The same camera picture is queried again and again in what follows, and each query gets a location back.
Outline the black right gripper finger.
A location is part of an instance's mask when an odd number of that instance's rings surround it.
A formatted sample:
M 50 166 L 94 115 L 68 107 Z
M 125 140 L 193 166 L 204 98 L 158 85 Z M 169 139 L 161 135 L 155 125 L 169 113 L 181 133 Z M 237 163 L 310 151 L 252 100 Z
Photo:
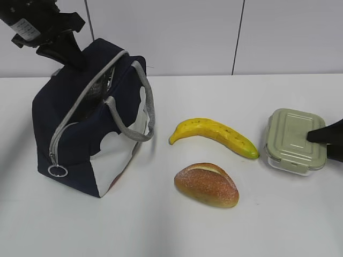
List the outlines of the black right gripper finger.
M 342 119 L 329 126 L 308 132 L 307 140 L 314 143 L 342 143 Z
M 343 146 L 327 144 L 327 158 L 343 162 Z

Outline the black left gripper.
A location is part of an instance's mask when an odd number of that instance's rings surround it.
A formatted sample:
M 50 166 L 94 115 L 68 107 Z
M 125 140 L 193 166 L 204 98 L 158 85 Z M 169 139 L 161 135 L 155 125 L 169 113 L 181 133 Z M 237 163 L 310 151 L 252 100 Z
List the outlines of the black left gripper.
M 85 57 L 74 38 L 73 31 L 80 32 L 85 21 L 76 12 L 61 12 L 56 3 L 56 1 L 11 1 L 10 28 L 16 33 L 11 41 L 20 48 L 39 46 L 36 50 L 39 56 L 63 65 L 68 64 L 77 70 L 84 70 Z M 61 45 L 50 44 L 59 36 L 61 36 Z

